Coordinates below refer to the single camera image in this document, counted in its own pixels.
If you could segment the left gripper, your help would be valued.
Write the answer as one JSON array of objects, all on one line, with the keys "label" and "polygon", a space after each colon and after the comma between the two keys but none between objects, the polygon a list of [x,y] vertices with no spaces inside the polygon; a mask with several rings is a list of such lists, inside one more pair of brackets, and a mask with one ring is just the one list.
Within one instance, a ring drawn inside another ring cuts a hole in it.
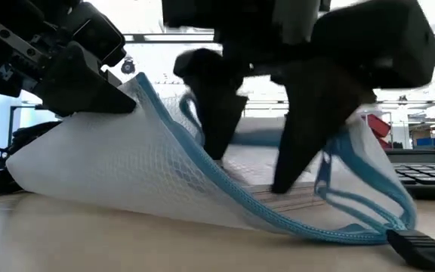
[{"label": "left gripper", "polygon": [[82,2],[0,0],[1,95],[19,97],[22,90],[35,86],[33,94],[60,116],[134,110],[134,98],[119,90],[122,82],[110,71],[103,71],[97,57],[77,42],[70,42],[45,64],[40,80],[39,61],[50,57],[51,47],[41,39],[55,36]]}]

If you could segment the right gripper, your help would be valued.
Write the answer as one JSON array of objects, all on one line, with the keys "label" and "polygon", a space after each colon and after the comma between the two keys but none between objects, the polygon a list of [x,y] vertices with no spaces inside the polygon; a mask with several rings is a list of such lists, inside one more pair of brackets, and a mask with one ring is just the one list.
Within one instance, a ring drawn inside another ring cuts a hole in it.
[{"label": "right gripper", "polygon": [[196,99],[205,152],[222,159],[248,98],[243,74],[267,74],[313,54],[310,36],[332,0],[161,0],[169,28],[212,29],[223,57],[207,48],[177,56],[173,73]]}]

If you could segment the white mesh blue-zip pouch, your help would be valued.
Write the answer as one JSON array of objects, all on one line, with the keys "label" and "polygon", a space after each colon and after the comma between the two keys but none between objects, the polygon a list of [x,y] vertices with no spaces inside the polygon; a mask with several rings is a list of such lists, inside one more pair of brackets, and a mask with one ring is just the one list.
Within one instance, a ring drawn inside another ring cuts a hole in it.
[{"label": "white mesh blue-zip pouch", "polygon": [[122,86],[129,114],[77,113],[13,154],[24,189],[183,221],[350,245],[389,244],[435,270],[435,239],[370,128],[351,118],[286,194],[271,192],[282,117],[244,117],[223,159],[204,150],[189,94],[160,98],[145,74]]}]

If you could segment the black keyboard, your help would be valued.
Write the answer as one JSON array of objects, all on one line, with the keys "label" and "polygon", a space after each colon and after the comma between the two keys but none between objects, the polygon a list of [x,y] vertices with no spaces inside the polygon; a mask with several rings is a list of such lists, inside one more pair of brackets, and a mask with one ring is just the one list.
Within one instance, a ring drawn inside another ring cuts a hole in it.
[{"label": "black keyboard", "polygon": [[414,199],[435,200],[435,150],[385,150],[394,170]]}]

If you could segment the black metal stand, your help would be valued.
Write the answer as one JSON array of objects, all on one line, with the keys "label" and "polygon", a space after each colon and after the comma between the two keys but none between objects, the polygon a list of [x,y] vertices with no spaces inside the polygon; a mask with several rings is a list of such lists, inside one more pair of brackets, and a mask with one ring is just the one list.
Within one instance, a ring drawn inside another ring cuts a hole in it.
[{"label": "black metal stand", "polygon": [[17,129],[57,120],[58,118],[54,113],[46,110],[39,104],[10,106],[7,145],[11,144],[13,133]]}]

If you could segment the black horizontal rig beam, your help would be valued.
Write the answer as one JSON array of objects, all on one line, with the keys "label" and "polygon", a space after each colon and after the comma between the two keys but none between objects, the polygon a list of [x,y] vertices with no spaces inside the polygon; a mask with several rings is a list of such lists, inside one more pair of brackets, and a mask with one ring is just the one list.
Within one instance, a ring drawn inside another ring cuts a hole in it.
[{"label": "black horizontal rig beam", "polygon": [[157,34],[157,33],[135,33],[135,34],[124,34],[125,41],[128,44],[183,44],[183,43],[214,43],[213,34],[200,34],[200,33],[190,33],[190,34]]}]

